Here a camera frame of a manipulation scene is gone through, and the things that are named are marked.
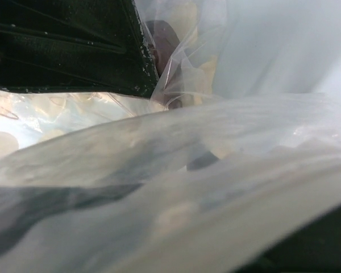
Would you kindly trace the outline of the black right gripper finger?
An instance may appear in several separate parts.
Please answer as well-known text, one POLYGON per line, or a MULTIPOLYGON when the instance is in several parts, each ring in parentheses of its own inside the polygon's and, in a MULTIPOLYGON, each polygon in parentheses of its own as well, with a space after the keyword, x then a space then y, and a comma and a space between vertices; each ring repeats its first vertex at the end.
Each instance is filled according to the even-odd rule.
POLYGON ((341 206, 238 271, 341 272, 341 206))

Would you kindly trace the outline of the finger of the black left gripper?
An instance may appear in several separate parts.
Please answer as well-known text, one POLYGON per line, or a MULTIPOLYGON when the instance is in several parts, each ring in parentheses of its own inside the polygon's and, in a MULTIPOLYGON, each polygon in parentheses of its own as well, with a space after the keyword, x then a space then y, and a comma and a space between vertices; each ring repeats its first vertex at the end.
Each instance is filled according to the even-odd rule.
POLYGON ((134 1, 0 0, 0 90, 149 98, 158 79, 134 1))

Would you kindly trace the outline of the clear zip top bag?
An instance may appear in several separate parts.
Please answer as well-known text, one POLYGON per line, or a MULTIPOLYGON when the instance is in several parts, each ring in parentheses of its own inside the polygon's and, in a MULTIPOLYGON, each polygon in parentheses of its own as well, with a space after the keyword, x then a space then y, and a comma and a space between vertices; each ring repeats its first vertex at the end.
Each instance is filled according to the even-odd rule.
POLYGON ((239 272, 341 206, 341 1, 136 7, 179 45, 131 118, 0 158, 0 272, 239 272))

